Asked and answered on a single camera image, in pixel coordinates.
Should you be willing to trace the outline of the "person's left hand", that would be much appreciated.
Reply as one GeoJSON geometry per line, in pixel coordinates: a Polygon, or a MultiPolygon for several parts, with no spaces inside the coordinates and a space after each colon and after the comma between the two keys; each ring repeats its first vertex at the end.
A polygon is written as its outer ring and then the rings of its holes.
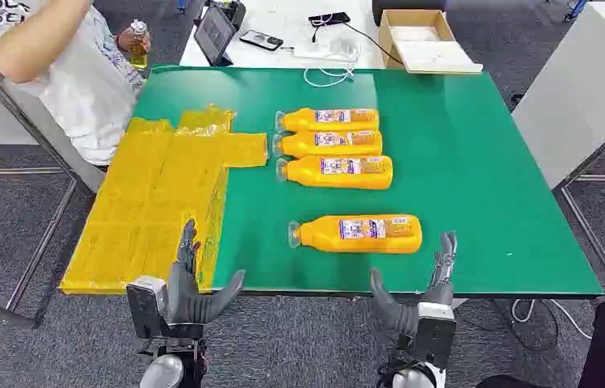
{"type": "Polygon", "coordinates": [[[147,53],[151,48],[151,35],[145,32],[140,37],[133,28],[127,27],[116,36],[116,43],[121,51],[147,53]]]}

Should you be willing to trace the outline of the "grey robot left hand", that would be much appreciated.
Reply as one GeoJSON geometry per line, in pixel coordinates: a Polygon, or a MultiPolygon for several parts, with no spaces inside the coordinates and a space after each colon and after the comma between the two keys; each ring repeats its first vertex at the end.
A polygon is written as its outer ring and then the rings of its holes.
{"type": "Polygon", "coordinates": [[[200,294],[195,278],[200,242],[195,220],[189,219],[179,240],[177,259],[170,266],[167,318],[171,324],[206,324],[216,319],[244,287],[246,271],[236,271],[228,285],[212,294],[200,294]]]}

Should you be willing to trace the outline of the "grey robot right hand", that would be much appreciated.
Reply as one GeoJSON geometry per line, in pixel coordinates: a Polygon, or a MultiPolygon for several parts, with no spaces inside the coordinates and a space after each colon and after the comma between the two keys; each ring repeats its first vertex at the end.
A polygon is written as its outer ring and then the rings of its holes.
{"type": "Polygon", "coordinates": [[[384,287],[379,269],[372,268],[369,282],[381,318],[394,330],[412,338],[425,335],[453,335],[454,318],[452,272],[457,253],[456,232],[440,236],[441,248],[434,253],[431,281],[415,306],[403,305],[384,287]]]}

